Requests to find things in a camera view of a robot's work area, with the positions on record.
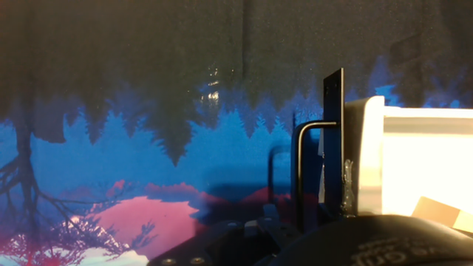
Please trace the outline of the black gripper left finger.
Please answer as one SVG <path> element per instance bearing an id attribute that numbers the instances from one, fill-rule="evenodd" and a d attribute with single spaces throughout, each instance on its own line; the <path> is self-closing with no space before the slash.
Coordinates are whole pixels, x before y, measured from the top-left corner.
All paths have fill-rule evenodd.
<path id="1" fill-rule="evenodd" d="M 224 221 L 151 259 L 147 266 L 250 266 L 265 264 L 279 251 L 255 221 Z"/>

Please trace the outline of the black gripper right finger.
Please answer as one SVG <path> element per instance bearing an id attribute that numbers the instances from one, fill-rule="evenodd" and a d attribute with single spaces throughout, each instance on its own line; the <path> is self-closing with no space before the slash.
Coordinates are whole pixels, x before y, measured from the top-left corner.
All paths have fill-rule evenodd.
<path id="1" fill-rule="evenodd" d="M 268 233 L 270 227 L 277 231 L 295 232 L 296 235 L 305 235 L 316 230 L 321 223 L 320 207 L 318 204 L 309 205 L 304 209 L 303 226 L 299 227 L 297 222 L 293 221 L 293 212 L 291 209 L 283 210 L 282 214 L 274 204 L 265 204 L 262 207 L 263 216 L 258 218 L 258 229 L 262 233 Z"/>

